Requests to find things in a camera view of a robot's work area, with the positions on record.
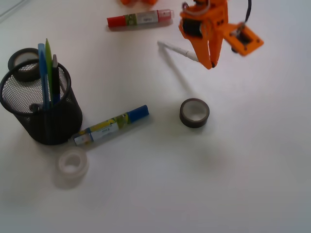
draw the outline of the roll of tape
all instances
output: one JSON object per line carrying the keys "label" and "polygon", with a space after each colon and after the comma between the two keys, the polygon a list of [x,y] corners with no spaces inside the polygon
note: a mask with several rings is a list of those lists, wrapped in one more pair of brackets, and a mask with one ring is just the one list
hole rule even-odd
{"label": "roll of tape", "polygon": [[66,179],[76,179],[87,173],[89,162],[81,148],[70,148],[56,161],[59,174]]}
{"label": "roll of tape", "polygon": [[207,122],[208,105],[200,99],[188,99],[181,104],[179,118],[189,128],[200,128]]}
{"label": "roll of tape", "polygon": [[[38,50],[34,48],[22,49],[14,53],[8,62],[9,70],[28,60],[38,59]],[[40,78],[39,64],[30,64],[15,72],[14,77],[21,82],[31,82]]]}

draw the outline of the pen holder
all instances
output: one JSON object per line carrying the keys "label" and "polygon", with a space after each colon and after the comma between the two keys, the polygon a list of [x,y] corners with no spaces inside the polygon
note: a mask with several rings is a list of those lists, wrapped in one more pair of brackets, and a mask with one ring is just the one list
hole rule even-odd
{"label": "pen holder", "polygon": [[72,91],[70,75],[61,64],[58,64],[60,101],[53,107],[50,106],[49,110],[42,110],[41,79],[21,82],[14,76],[17,72],[27,71],[38,65],[39,60],[34,59],[9,71],[0,84],[0,102],[14,114],[34,140],[45,145],[62,144],[79,132],[82,111]]}

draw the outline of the orange object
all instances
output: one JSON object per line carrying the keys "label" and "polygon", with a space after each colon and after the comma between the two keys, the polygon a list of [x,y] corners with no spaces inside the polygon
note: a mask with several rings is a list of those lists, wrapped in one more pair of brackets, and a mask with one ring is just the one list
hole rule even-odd
{"label": "orange object", "polygon": [[183,37],[192,43],[199,62],[207,69],[217,66],[223,39],[242,56],[264,44],[246,27],[245,22],[237,25],[229,23],[227,0],[194,1],[194,6],[183,4],[179,29]]}
{"label": "orange object", "polygon": [[[157,0],[142,0],[143,2],[149,3],[149,4],[155,4],[157,2]],[[121,0],[121,2],[126,5],[129,4],[131,2],[131,0]]]}

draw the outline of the red glue stick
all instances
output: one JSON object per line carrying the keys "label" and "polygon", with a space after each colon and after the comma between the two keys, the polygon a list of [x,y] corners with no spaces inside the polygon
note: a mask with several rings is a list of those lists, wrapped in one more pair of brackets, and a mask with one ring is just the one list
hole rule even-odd
{"label": "red glue stick", "polygon": [[159,23],[165,20],[171,20],[172,18],[174,18],[174,11],[165,9],[107,18],[107,21],[108,27],[120,27],[145,23]]}

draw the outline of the blue glue stick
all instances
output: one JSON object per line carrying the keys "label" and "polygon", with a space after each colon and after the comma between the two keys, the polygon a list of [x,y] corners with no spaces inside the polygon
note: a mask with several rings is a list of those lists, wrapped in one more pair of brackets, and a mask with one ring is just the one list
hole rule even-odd
{"label": "blue glue stick", "polygon": [[124,113],[120,116],[116,116],[102,123],[99,123],[85,130],[82,130],[73,135],[72,139],[74,140],[74,143],[77,146],[87,145],[104,137],[107,134],[121,130],[125,128],[126,125],[130,125],[135,121],[148,115],[149,115],[148,107],[147,105],[144,105],[133,111]]}

